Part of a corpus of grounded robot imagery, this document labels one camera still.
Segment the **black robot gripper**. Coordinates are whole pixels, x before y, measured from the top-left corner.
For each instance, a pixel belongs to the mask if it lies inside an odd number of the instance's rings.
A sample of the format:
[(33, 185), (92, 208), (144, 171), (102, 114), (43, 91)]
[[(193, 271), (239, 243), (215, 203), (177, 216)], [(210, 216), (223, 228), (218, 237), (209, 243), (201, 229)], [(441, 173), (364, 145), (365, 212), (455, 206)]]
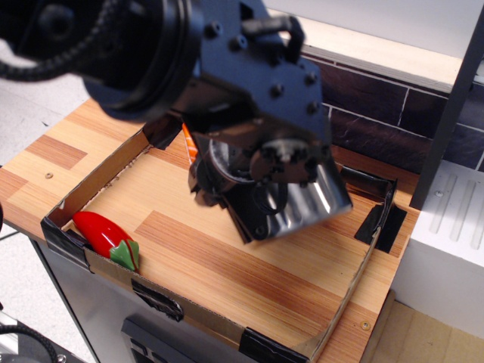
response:
[(301, 55), (305, 33), (261, 1), (189, 1), (193, 73), (172, 111), (198, 149), (189, 185), (199, 204), (226, 208), (245, 242), (266, 240), (263, 198), (276, 185), (305, 187), (331, 160), (317, 67)]

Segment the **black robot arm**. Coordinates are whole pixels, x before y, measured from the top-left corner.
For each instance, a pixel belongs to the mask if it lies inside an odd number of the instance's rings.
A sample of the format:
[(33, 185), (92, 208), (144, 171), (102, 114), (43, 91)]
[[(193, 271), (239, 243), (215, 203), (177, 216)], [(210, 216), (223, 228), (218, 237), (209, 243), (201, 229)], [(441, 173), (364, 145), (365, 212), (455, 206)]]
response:
[(81, 76), (106, 114), (151, 126), (157, 146), (187, 128), (191, 191), (226, 208), (246, 242), (327, 216), (329, 128), (295, 17), (261, 1), (3, 1), (1, 38), (33, 62), (2, 62), (3, 79)]

